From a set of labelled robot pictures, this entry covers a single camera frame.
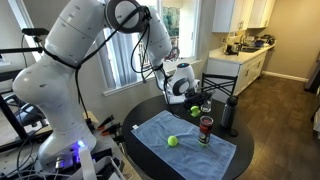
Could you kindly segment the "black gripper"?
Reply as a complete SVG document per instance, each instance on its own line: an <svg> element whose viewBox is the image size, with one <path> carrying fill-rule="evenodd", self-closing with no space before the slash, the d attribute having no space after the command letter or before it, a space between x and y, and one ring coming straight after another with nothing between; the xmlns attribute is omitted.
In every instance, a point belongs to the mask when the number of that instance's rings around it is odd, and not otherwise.
<svg viewBox="0 0 320 180"><path fill-rule="evenodd" d="M210 97L211 93L208 92L196 93L184 100L184 108L189 110L189 112L193 111L193 106L200 106L200 109L206 108L207 100Z"/></svg>

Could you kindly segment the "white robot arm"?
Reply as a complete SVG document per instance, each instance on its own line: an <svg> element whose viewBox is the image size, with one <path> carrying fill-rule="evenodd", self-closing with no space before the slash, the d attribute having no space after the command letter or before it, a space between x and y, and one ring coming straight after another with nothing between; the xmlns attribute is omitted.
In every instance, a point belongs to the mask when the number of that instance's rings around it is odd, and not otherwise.
<svg viewBox="0 0 320 180"><path fill-rule="evenodd" d="M169 34L156 10L136 0L71 0L63 9L45 40L41 58L23 69L13 83L21 100L38 107L53 133L38 151L41 166L47 167L62 156L70 156L83 141L90 149L96 137L86 125L80 105L73 99L68 82L93 54L89 48L105 28L115 33L138 33L146 47L157 84L171 103L196 90L199 80L190 65L180 64L168 76L163 59L172 49Z"/></svg>

